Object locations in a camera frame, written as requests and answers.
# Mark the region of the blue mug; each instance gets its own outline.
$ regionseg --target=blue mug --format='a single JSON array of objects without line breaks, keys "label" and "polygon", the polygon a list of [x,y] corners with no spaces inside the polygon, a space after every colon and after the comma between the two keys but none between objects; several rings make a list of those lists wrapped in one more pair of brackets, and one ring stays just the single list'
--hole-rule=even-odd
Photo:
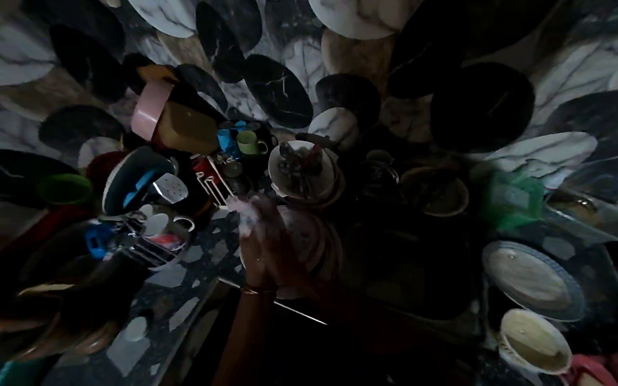
[{"label": "blue mug", "polygon": [[221,150],[235,159],[239,159],[242,156],[240,148],[237,146],[236,140],[233,139],[233,133],[230,130],[222,128],[216,132],[216,135],[219,137]]}]

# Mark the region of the bangle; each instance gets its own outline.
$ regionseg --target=bangle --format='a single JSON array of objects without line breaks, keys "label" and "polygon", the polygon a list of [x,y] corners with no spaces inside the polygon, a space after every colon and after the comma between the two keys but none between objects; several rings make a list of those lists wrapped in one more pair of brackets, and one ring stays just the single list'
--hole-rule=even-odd
[{"label": "bangle", "polygon": [[276,288],[253,288],[248,284],[245,284],[244,287],[240,288],[242,293],[246,293],[248,295],[273,295],[275,296]]}]

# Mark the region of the clear plastic container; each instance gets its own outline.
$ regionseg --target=clear plastic container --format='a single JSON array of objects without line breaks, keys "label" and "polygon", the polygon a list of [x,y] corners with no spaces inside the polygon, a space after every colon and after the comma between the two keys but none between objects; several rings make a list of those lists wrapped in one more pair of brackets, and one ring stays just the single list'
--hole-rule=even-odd
[{"label": "clear plastic container", "polygon": [[587,244],[618,241],[618,207],[567,188],[545,198],[545,221]]}]

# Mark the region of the pink container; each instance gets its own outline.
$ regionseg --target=pink container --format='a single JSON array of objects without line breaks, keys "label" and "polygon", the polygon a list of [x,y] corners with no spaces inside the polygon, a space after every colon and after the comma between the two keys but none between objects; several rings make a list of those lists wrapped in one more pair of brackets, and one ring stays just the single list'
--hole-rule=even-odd
[{"label": "pink container", "polygon": [[131,121],[133,133],[146,141],[152,140],[154,131],[157,129],[157,122],[172,90],[173,84],[161,79],[147,82],[133,112]]}]

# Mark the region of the slotted spatula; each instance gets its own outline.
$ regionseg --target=slotted spatula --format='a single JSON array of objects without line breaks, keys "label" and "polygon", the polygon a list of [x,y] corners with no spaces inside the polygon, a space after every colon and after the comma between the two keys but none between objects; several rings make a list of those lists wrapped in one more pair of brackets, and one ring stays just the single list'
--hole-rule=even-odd
[{"label": "slotted spatula", "polygon": [[187,186],[183,180],[171,173],[166,173],[152,183],[157,193],[171,204],[187,198]]}]

